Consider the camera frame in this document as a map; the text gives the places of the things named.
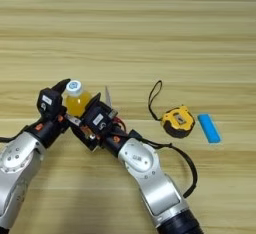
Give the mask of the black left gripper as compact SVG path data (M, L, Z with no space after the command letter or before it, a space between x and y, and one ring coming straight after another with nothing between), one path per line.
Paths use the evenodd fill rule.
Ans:
M62 94L70 79L64 79L52 87ZM53 119L40 118L25 129L34 136L45 148L49 148L56 139L71 127L73 134L91 151L95 149L95 135L87 127L80 128L81 120L68 113L58 114Z

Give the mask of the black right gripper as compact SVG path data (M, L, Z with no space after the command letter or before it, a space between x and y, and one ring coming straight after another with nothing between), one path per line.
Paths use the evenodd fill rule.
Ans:
M86 105L86 112L81 117L81 128L87 127L95 135L95 149L107 149L117 157L130 135L121 128L114 110L91 109L97 105L100 98L99 92Z

